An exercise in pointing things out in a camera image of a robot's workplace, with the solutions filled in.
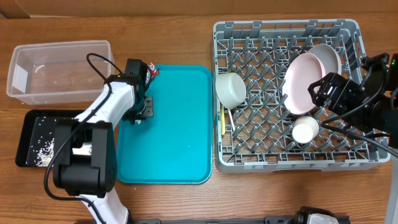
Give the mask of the pink round plate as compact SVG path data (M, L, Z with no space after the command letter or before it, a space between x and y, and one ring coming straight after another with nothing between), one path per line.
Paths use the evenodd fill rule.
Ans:
M285 107L292 114L304 114L312 110L315 105L308 88L325 75L322 62L314 54L304 53L296 57L285 73L282 87L282 94L287 95Z

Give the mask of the white cup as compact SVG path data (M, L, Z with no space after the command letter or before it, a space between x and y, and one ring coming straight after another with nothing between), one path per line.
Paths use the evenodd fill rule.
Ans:
M293 124L292 137L300 144L306 144L316 137L319 124L311 116L301 116Z

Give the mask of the yellow plastic spoon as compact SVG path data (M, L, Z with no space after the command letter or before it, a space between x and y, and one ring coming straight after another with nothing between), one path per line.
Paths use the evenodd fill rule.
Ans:
M226 124L225 124L225 113L224 106L221 104L221 135L223 136L226 132Z

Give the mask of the white rice heap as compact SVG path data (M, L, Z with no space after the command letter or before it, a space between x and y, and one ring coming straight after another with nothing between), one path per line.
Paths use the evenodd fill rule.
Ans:
M40 116L35 120L30 148L33 164L37 167L47 167L53 158L56 123L56 117Z

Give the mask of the silver red foil wrapper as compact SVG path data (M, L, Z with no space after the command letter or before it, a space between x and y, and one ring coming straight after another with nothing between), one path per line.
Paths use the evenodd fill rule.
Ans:
M159 70L157 69L156 65L153 64L152 62L148 64L146 84L149 85L158 75L159 75Z

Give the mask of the grey bowl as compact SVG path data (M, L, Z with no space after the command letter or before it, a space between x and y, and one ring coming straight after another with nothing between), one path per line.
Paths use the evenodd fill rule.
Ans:
M222 73L216 77L216 94L220 103L231 110L245 101L246 86L237 73Z

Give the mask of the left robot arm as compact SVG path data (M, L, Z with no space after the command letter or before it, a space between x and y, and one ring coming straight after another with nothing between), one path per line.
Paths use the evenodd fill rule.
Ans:
M63 201L81 201L95 223L132 223L131 213L120 201L114 129L125 120L134 124L153 115L152 98L145 93L159 74L154 64L128 59L126 68L104 77L103 91L82 113L55 126L53 158L44 177L68 194Z

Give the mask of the grey round plate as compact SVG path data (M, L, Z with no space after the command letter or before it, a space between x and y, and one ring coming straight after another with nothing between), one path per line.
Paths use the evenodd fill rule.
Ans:
M341 59L333 47L327 44L318 44L312 47L308 53L314 54L323 64L325 73L341 74Z

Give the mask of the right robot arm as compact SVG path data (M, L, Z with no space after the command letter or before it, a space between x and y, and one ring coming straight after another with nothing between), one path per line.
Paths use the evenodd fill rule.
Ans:
M397 54L364 57L361 67L367 75L360 84L331 72L309 85L312 102L329 103L336 114L320 126L376 146L397 162Z

